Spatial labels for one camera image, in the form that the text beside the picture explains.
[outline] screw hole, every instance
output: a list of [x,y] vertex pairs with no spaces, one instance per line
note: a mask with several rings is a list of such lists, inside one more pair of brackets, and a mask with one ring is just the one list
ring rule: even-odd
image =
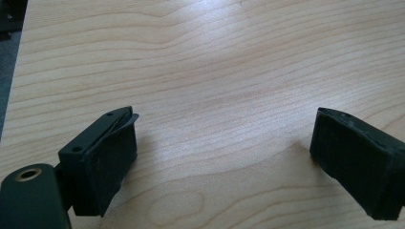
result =
[[30,179],[34,179],[35,177],[38,177],[41,173],[42,173],[41,169],[38,168],[29,169],[21,172],[15,179],[17,181],[24,182]]
[[73,152],[79,152],[81,151],[81,147],[80,146],[76,146],[72,149]]

